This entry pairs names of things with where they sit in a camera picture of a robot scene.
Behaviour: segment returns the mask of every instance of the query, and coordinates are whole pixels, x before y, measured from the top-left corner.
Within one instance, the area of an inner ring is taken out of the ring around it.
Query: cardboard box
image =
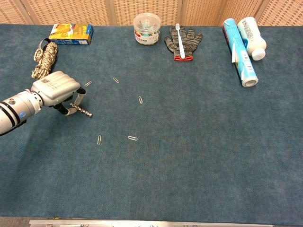
[[[90,45],[93,32],[91,24],[54,24],[49,39],[60,45]]]

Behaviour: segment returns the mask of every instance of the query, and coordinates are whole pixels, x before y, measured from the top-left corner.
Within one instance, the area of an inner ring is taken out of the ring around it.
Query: woven partition
[[[184,0],[182,25],[215,26],[225,0]]]
[[[259,26],[303,26],[303,0],[270,0]]]
[[[0,0],[0,23],[28,24],[24,12],[20,10],[14,0]]]
[[[234,18],[236,23],[245,17],[254,17],[262,0],[225,0],[218,25],[222,25],[224,20]]]
[[[105,0],[23,0],[37,24],[92,23],[109,25]]]
[[[112,0],[117,25],[133,25],[135,16],[140,13],[154,13],[162,25],[173,25],[180,16],[182,0]]]

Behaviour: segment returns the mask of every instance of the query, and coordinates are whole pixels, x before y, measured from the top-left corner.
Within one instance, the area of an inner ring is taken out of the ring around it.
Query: work glove
[[[181,40],[183,43],[183,48],[185,52],[185,58],[182,59],[180,56],[180,49],[179,49],[179,41],[178,41],[178,31],[175,27],[171,27],[169,29],[170,35],[172,40],[166,36],[164,41],[167,45],[167,48],[174,53],[174,60],[176,61],[191,61],[193,59],[193,52],[198,47],[199,43],[202,40],[202,33],[198,33],[195,36],[194,29],[190,28],[186,34],[185,27],[181,27],[179,32],[181,36]]]

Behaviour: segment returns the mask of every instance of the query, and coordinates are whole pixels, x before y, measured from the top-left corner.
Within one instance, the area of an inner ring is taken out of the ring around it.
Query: paper clip
[[[87,82],[85,86],[87,87],[87,86],[90,85],[92,82],[93,82],[93,81]]]
[[[143,103],[143,100],[142,100],[141,96],[139,96],[139,102],[140,102],[140,104]]]
[[[97,144],[100,145],[100,143],[101,143],[101,135],[98,136],[98,142],[97,142]]]
[[[119,83],[119,80],[118,80],[116,77],[113,77],[113,80],[114,80],[116,83]]]
[[[138,138],[137,138],[137,137],[134,137],[134,136],[128,136],[128,138],[129,138],[130,140],[135,140],[135,141],[138,140]]]

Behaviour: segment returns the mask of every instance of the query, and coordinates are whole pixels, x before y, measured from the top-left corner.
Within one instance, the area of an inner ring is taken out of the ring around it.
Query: toothbrush
[[[179,49],[180,49],[180,56],[182,59],[185,58],[185,53],[184,53],[184,48],[183,48],[183,43],[182,43],[182,39],[180,36],[180,24],[176,24],[176,30],[178,32],[178,40],[179,40]]]

